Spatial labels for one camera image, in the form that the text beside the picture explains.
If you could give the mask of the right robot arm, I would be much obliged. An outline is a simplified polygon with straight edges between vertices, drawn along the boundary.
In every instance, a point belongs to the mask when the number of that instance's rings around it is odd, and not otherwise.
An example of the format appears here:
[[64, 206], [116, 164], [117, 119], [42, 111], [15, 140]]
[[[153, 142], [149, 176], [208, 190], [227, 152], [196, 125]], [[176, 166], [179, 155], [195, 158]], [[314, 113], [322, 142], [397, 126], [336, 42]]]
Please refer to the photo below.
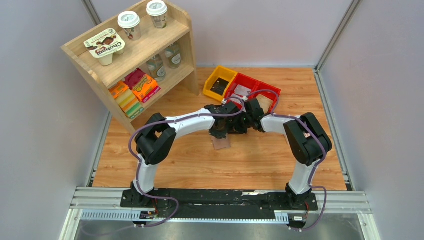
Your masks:
[[291, 209], [299, 209], [312, 190], [312, 179], [317, 167], [332, 150], [332, 142], [316, 116], [307, 112], [300, 116], [265, 113], [255, 98], [244, 102], [246, 124], [262, 133], [282, 134], [296, 159], [293, 175], [286, 185], [285, 202]]

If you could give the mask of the beige card holder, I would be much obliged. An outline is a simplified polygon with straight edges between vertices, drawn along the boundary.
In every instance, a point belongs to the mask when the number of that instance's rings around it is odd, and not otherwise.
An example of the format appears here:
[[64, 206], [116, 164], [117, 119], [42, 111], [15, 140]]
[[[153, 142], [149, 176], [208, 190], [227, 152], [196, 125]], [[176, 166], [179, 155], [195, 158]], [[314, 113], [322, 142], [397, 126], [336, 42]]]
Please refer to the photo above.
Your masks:
[[231, 147], [231, 141], [229, 137], [218, 139], [214, 136], [211, 136], [211, 141], [213, 148], [217, 150], [227, 149]]

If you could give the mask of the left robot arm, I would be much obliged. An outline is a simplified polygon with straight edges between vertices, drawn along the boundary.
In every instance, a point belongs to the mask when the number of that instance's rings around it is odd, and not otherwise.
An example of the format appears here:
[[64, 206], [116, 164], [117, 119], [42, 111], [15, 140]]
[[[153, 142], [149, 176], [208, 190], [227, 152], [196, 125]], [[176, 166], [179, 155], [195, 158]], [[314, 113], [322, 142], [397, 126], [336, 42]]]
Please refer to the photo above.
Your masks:
[[191, 133], [211, 130], [219, 120], [229, 120], [240, 115], [245, 105], [237, 107], [229, 101], [225, 105], [207, 105], [185, 115], [151, 116], [149, 123], [136, 130], [128, 142], [128, 150], [138, 161], [133, 185], [133, 200], [140, 207], [148, 207], [153, 201], [152, 190], [159, 163], [164, 161], [175, 140]]

